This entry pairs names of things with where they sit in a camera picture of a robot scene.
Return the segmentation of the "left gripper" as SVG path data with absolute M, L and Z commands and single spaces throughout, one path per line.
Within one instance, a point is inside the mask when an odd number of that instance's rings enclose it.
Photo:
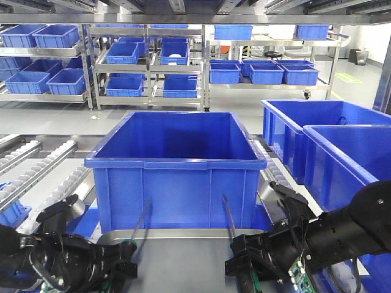
M 107 245 L 67 232 L 67 225 L 85 210 L 85 204 L 73 194 L 48 206 L 36 218 L 40 225 L 32 237 L 30 264 L 46 285 L 59 292 L 99 291 L 107 276 Z M 120 244 L 118 274 L 122 278 L 137 278 L 137 264 L 132 262 L 136 250 L 132 239 Z

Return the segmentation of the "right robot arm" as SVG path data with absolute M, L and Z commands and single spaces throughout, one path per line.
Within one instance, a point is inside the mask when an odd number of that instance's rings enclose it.
M 286 224 L 271 231 L 241 234 L 233 239 L 233 257 L 225 262 L 225 273 L 248 286 L 251 279 L 286 280 L 300 260 L 306 271 L 317 273 L 331 265 L 362 255 L 390 253 L 390 181 L 364 186 L 350 204 L 316 216 L 305 198 L 275 181 L 276 192 L 286 215 Z

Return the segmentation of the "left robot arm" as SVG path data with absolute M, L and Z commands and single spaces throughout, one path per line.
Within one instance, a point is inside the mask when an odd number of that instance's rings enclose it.
M 84 203 L 73 194 L 44 209 L 32 234 L 1 225 L 1 287 L 42 292 L 121 292 L 138 277 L 133 239 L 101 245 L 67 232 L 83 215 Z

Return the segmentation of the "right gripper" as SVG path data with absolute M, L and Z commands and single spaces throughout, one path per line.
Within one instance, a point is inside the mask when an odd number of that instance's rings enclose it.
M 310 225 L 316 215 L 308 201 L 275 181 L 266 186 L 283 217 L 265 232 L 236 236 L 230 244 L 233 256 L 225 262 L 225 274 L 237 277 L 252 269 L 260 281 L 285 281 L 295 261 L 305 265 L 305 272 L 317 273 L 318 261 L 309 247 Z

